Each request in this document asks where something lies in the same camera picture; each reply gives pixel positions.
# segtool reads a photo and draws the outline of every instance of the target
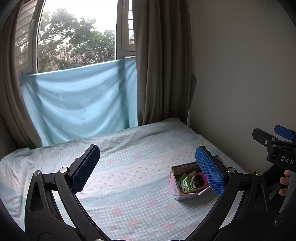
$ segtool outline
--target blue gripper pad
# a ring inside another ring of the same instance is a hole
[[[196,148],[195,160],[214,193],[221,196],[225,190],[224,177],[201,147]]]
[[[100,160],[100,148],[94,146],[90,153],[84,158],[72,177],[72,192],[76,194],[84,188],[89,176]]]
[[[276,125],[274,127],[275,134],[278,134],[279,136],[282,136],[283,138],[292,141],[294,139],[294,134],[292,131],[288,130],[287,128],[284,128],[280,125]]]

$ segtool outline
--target cardboard box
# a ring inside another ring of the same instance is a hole
[[[214,156],[214,157],[218,158],[223,163],[223,165],[227,167],[226,164],[222,161],[222,159],[219,156]],[[173,196],[177,201],[198,197],[211,190],[210,185],[206,185],[201,188],[197,188],[188,192],[183,192],[180,189],[180,187],[177,184],[177,180],[179,179],[179,177],[182,174],[189,173],[193,170],[201,171],[196,161],[171,167],[169,184],[172,189]]]

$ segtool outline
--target bed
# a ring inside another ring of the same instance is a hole
[[[196,147],[204,145],[228,166],[244,172],[177,118],[33,150],[19,149],[0,161],[0,198],[23,230],[32,173],[68,167],[91,144],[100,147],[101,158],[76,196],[113,240],[183,240],[198,226],[218,195],[210,191],[176,201],[168,182],[171,166],[194,161]],[[64,221],[73,226],[57,192],[54,197]],[[239,192],[222,226],[231,221],[241,197]]]

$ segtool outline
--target pink box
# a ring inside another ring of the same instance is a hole
[[[215,157],[218,158],[224,164],[224,166],[226,166],[219,156],[215,156]],[[211,190],[210,185],[205,185],[201,188],[191,190],[188,192],[181,191],[181,189],[177,184],[176,176],[181,176],[183,173],[189,173],[190,171],[193,171],[193,170],[200,171],[200,168],[196,161],[191,163],[186,163],[183,165],[173,166],[171,168],[169,184],[172,189],[173,196],[177,201],[195,198]]]

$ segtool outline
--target tree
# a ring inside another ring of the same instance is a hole
[[[38,38],[39,73],[114,60],[114,30],[97,31],[92,26],[95,22],[84,17],[78,21],[66,9],[44,11]]]

